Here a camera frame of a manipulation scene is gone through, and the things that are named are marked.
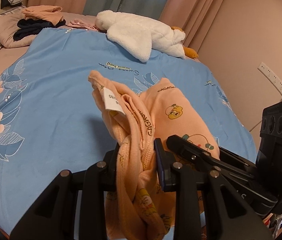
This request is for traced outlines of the pink duck print shirt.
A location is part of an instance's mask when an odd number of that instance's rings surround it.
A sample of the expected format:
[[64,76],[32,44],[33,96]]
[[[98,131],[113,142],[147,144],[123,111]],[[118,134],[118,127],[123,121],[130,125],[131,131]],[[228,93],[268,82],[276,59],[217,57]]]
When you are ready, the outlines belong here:
[[116,191],[106,199],[110,239],[162,239],[175,223],[174,193],[159,186],[154,140],[177,135],[219,159],[209,128],[180,89],[167,78],[136,94],[93,70],[93,98],[110,135],[120,148]]

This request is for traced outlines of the folded pink clothes stack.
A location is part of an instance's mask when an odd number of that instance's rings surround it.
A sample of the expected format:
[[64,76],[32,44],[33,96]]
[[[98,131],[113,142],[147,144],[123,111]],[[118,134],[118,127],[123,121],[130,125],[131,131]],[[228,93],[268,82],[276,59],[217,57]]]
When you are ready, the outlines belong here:
[[45,20],[56,26],[64,20],[62,7],[55,5],[38,5],[27,7],[22,11],[24,18],[29,20]]

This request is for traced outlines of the dark navy folded clothes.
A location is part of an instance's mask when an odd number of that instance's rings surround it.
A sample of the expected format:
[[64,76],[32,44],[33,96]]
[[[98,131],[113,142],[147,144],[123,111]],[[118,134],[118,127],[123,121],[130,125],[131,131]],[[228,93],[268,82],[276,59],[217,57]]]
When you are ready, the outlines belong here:
[[14,33],[13,40],[19,41],[27,36],[39,34],[44,28],[58,28],[65,24],[65,19],[59,21],[56,25],[46,20],[21,19],[17,23],[19,29]]

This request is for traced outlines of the blue floral blanket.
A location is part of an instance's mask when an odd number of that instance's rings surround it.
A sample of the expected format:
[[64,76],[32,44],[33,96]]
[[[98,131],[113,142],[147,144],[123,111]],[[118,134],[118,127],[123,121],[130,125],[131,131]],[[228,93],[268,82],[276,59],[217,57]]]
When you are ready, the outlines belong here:
[[[103,34],[93,43],[92,70],[141,93],[168,78],[207,124],[216,142],[250,161],[257,151],[212,72],[193,60],[152,51],[140,63]],[[10,233],[41,192],[63,169],[85,170],[115,146],[92,97],[92,87],[76,96],[54,95],[46,102],[16,89],[0,102],[0,228]]]

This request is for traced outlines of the white plush goose toy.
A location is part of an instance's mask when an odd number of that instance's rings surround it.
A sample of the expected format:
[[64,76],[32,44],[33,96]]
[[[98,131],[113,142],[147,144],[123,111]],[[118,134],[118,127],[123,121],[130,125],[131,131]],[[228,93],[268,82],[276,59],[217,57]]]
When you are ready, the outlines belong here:
[[105,10],[97,14],[95,25],[143,63],[149,61],[153,49],[181,59],[198,58],[194,49],[183,45],[185,32],[181,28],[153,18]]

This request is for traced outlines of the small pink garment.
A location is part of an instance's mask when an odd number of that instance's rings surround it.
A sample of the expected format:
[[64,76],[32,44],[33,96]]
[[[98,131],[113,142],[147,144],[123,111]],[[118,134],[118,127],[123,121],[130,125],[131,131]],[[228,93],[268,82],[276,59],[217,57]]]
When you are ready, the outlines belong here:
[[71,20],[66,25],[70,28],[75,28],[75,29],[85,29],[85,30],[91,30],[91,31],[99,31],[99,29],[95,25],[84,22],[83,20],[80,20],[80,19]]

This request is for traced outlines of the pink bed sheet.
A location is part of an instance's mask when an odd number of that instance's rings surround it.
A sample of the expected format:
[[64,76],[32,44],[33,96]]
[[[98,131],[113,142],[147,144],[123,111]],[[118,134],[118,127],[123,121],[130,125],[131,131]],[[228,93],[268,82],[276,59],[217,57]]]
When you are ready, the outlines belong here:
[[42,102],[80,94],[95,66],[93,43],[102,36],[84,29],[44,28],[30,46],[0,50],[0,102],[23,88]]

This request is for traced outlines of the grey pink pillow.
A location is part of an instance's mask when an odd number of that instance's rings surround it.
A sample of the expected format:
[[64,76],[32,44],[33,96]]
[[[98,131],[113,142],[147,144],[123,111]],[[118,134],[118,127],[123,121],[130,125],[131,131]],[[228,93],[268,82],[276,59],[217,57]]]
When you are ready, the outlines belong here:
[[29,46],[36,35],[29,35],[19,41],[13,39],[13,35],[19,30],[17,23],[23,18],[21,12],[0,16],[0,43],[5,48],[19,48]]

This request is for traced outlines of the white wall power strip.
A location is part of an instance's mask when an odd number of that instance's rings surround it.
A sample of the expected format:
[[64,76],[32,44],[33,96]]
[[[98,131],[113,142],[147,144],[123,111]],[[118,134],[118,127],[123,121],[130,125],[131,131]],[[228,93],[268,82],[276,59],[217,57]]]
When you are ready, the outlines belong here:
[[258,70],[270,81],[282,96],[282,81],[281,79],[263,62],[258,66]]

